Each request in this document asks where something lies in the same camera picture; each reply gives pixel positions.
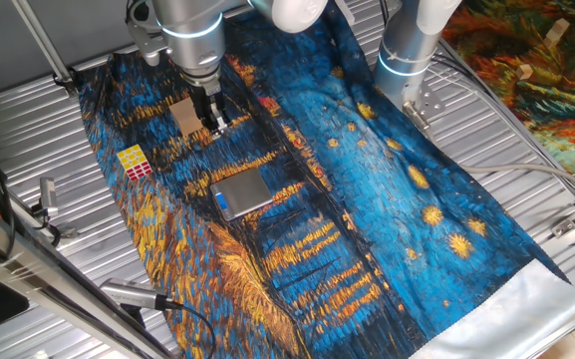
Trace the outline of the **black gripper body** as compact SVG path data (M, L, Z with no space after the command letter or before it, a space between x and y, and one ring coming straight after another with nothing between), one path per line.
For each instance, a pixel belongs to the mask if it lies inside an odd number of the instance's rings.
M204 112L211 113L212 104L217 104L224 110L223 94L219 82L210 82L203 86L191 86L190 97L199 119Z

